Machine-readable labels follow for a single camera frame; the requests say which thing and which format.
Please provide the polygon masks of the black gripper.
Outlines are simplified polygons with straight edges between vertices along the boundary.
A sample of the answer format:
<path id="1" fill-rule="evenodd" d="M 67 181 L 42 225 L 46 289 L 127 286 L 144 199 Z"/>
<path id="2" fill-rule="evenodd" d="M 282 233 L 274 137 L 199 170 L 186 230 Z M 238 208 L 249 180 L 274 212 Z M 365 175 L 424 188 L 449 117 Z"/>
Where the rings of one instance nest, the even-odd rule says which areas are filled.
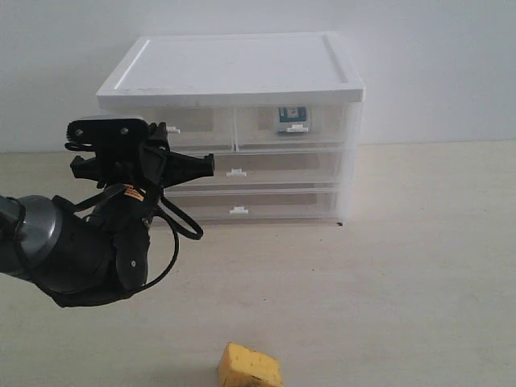
<path id="1" fill-rule="evenodd" d="M 161 193 L 163 189 L 214 176 L 214 155 L 188 156 L 170 150 L 165 123 L 148 123 L 150 137 L 136 149 L 92 152 L 76 156 L 70 168 L 78 179 L 95 181 L 99 189 L 128 184 L 137 190 Z"/>

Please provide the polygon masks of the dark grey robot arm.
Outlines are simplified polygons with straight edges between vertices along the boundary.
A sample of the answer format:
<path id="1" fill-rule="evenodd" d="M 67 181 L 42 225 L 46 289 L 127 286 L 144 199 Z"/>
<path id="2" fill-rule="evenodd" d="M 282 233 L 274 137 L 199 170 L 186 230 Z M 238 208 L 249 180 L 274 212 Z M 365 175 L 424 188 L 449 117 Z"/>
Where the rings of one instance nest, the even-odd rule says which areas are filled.
<path id="1" fill-rule="evenodd" d="M 173 239 L 203 230 L 165 197 L 169 187 L 214 175 L 214 156 L 169 146 L 165 123 L 94 116 L 72 121 L 65 147 L 77 179 L 98 193 L 74 203 L 61 196 L 1 200 L 1 271 L 32 283 L 60 307 L 103 306 L 149 289 L 149 228 L 155 218 Z"/>

